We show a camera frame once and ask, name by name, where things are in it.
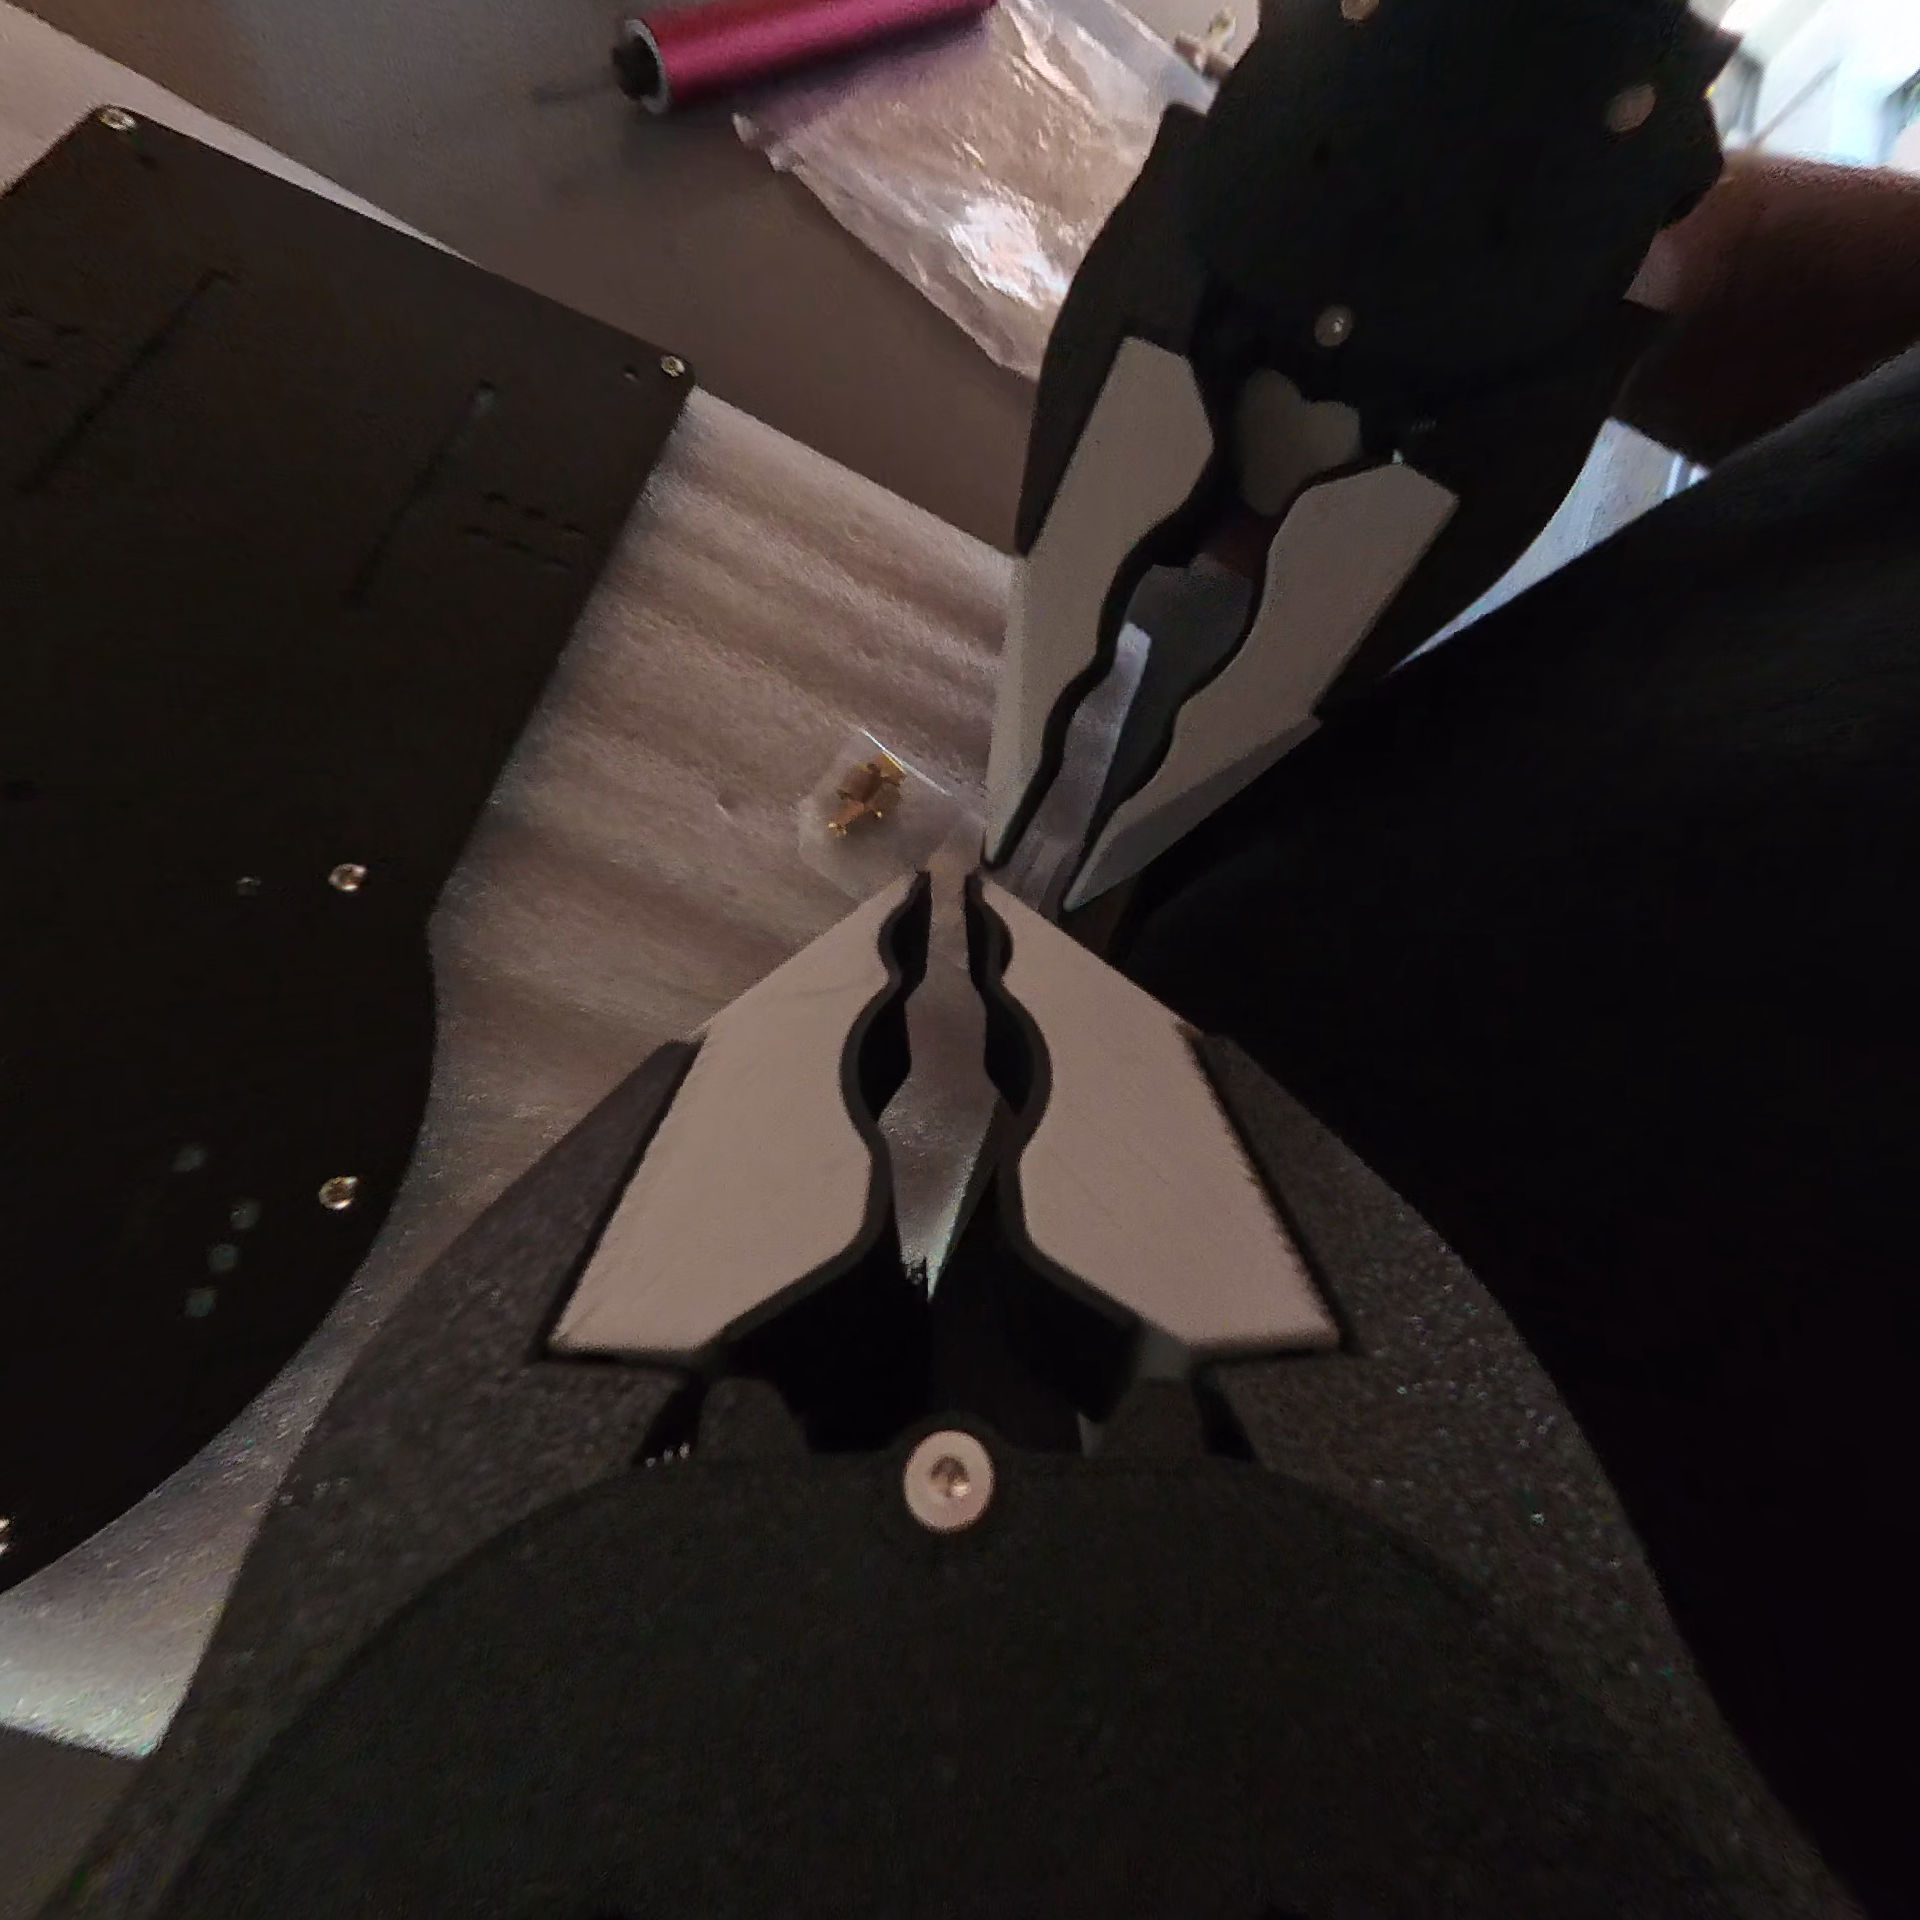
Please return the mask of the person's right forearm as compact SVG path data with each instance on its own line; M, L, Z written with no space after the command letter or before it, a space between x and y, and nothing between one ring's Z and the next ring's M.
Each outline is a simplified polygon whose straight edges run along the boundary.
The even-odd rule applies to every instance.
M1663 321L1612 416L1711 467L1915 344L1917 177L1741 150L1627 294Z

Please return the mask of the person's black shirt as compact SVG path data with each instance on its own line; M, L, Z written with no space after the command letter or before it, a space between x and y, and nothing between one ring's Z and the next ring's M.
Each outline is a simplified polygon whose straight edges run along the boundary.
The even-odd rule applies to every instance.
M1776 1793L1915 1915L1917 371L1327 720L1123 968L1524 1335Z

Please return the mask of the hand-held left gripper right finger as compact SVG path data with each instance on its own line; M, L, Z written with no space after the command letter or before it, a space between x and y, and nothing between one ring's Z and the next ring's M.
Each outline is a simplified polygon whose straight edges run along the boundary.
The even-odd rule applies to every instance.
M968 952L1011 1117L1000 1219L1043 1284L1187 1363L1331 1352L1337 1318L1188 1023L980 875Z

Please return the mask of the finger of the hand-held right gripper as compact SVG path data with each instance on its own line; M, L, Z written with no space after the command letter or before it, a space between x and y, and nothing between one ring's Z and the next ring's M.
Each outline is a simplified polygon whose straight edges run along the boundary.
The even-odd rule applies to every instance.
M987 868L1003 867L1036 820L1072 712L1112 660L1119 613L1191 528L1216 467L1216 428L1188 361L1119 341L1014 581L987 761Z
M1062 909L1140 873L1313 731L1313 709L1456 511L1411 463L1308 486L1272 535L1246 633L1177 705L1144 780L1093 833Z

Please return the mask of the red metal tube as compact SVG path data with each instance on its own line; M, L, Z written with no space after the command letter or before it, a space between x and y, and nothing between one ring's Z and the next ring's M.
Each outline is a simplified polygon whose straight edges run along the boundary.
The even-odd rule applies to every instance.
M617 89L652 113L974 27L995 3L646 5L621 17Z

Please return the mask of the black metal base plate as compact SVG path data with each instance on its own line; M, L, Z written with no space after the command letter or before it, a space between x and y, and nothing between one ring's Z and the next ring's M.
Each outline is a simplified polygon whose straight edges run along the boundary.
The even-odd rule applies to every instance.
M6 1591L368 1260L430 920L691 385L147 109L4 190Z

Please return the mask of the white foam sheet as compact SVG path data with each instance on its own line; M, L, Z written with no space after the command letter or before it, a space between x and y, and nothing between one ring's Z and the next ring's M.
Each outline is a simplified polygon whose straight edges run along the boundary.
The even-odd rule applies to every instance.
M4 1733L153 1750L337 1380L659 1045L849 897L799 805L856 733L967 792L1014 565L710 395L686 413L430 927L416 1158L347 1294L181 1473L4 1596Z

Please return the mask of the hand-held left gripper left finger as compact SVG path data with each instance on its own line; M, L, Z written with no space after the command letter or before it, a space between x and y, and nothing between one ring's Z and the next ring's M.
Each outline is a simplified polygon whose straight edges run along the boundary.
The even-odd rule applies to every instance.
M869 1257L901 1278L877 1117L910 1065L928 877L892 880L700 1032L549 1347L695 1363Z

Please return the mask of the crumpled translucent plastic bag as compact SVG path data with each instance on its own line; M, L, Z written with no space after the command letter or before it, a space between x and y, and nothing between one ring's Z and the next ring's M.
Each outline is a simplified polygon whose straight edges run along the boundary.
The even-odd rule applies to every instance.
M1211 92L1123 5L1008 3L767 89L734 127L999 367L1038 376L1163 109Z

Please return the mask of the clear bag of brass standoffs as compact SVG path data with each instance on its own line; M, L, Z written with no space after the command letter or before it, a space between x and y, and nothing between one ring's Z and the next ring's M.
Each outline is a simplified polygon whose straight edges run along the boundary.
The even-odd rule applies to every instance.
M1067 926L1067 894L1087 838L1085 772L1075 747L1040 783L1040 797L1003 862L982 854L987 788L902 742L848 728L799 797L803 862L861 902L899 880L920 886L936 940L965 926L967 881L987 881L1019 897L1045 920Z

